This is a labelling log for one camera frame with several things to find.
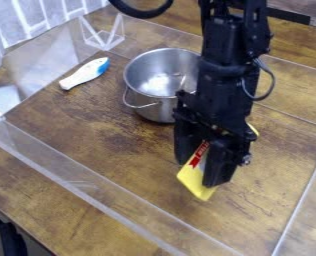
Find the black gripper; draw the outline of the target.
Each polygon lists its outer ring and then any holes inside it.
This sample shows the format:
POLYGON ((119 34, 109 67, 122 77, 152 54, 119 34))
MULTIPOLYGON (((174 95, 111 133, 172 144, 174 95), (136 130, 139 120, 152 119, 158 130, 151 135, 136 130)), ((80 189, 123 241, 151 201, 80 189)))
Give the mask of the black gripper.
POLYGON ((195 91, 176 92, 174 155, 183 165, 202 141, 212 140, 202 178, 207 188, 228 182, 236 167, 251 161, 250 142, 256 139, 256 133, 246 118, 258 78, 259 68, 252 61, 226 65, 200 57, 195 91))

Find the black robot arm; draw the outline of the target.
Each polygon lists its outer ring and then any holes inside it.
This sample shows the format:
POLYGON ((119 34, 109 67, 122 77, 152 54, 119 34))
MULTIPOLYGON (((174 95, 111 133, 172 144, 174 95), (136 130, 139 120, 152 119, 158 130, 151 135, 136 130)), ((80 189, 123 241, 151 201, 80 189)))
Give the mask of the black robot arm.
POLYGON ((270 50, 272 34, 266 0, 238 0, 243 13, 228 12, 226 0, 198 0, 202 51, 198 59, 196 89, 176 92, 172 110, 174 153, 183 164, 206 142, 202 185, 215 187, 230 181, 235 169, 250 163, 250 145, 258 133, 246 122, 258 96, 259 74, 268 69, 259 56, 270 50))

